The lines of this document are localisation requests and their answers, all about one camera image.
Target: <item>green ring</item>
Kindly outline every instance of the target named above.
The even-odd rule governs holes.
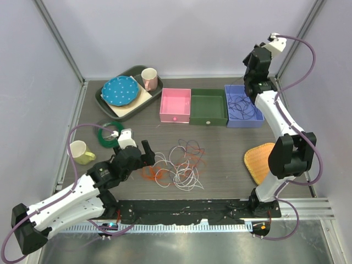
[[[121,133],[121,131],[124,129],[123,125],[119,122],[116,121],[112,121],[106,124],[102,124],[102,127],[108,127],[108,126],[114,126],[117,131],[119,132],[119,134]],[[119,143],[117,141],[117,139],[113,139],[113,140],[105,140],[103,138],[103,130],[101,128],[98,129],[98,140],[100,145],[102,145],[103,147],[107,148],[107,149],[111,149],[112,147],[117,147],[119,146]]]

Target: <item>pink box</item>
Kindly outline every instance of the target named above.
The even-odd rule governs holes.
[[[191,115],[191,89],[163,88],[160,121],[189,123]]]

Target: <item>pink mug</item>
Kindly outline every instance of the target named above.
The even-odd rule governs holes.
[[[154,91],[158,86],[158,75],[155,69],[147,68],[142,71],[142,79],[146,91]]]

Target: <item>mug handle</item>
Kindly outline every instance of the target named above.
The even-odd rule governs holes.
[[[90,157],[90,160],[93,161],[96,159],[97,156],[95,156],[95,154],[93,154],[92,152],[86,152],[85,155]]]
[[[144,87],[146,91],[149,91],[149,80],[145,82]]]

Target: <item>black tray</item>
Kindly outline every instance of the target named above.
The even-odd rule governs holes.
[[[133,76],[133,78],[142,86],[144,87],[144,83],[141,77],[141,73],[144,69],[148,67],[145,67],[143,65],[137,65],[134,66],[127,71],[119,74],[118,76],[124,75],[124,76]],[[95,101],[97,102],[98,106],[103,110],[105,114],[107,114],[110,118],[117,120],[119,122],[124,122],[134,116],[135,114],[141,112],[144,108],[146,108],[148,105],[150,105],[152,102],[154,102],[158,97],[161,96],[161,92],[163,89],[163,82],[158,76],[158,86],[154,91],[150,91],[150,95],[152,96],[148,101],[145,101],[143,104],[129,112],[128,114],[124,115],[123,117],[118,117],[114,111],[111,110],[111,108],[108,106],[108,104],[105,103],[103,98],[101,98],[101,90],[103,87],[101,87],[99,90],[96,91],[95,93]]]

